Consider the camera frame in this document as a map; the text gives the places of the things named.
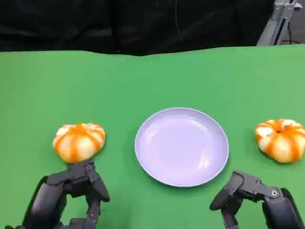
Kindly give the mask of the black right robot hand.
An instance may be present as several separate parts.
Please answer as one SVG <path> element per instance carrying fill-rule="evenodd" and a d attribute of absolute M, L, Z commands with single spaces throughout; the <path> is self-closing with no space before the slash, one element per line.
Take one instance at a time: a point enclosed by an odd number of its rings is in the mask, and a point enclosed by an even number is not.
<path fill-rule="evenodd" d="M 305 224 L 286 188 L 263 184 L 261 178 L 234 171 L 230 180 L 210 204 L 211 211 L 220 210 L 226 229 L 238 229 L 235 217 L 243 200 L 262 202 L 262 210 L 269 229 L 303 229 Z"/>

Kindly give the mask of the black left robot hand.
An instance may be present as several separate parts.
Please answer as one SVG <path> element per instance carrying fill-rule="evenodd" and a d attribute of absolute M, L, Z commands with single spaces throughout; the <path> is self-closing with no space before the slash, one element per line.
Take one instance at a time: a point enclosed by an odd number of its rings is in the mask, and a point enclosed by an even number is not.
<path fill-rule="evenodd" d="M 67 196 L 85 196 L 88 209 L 85 218 L 61 222 Z M 68 164 L 67 169 L 44 176 L 38 183 L 18 229 L 94 229 L 101 214 L 101 203 L 109 202 L 106 185 L 95 169 L 94 161 L 87 159 Z"/>

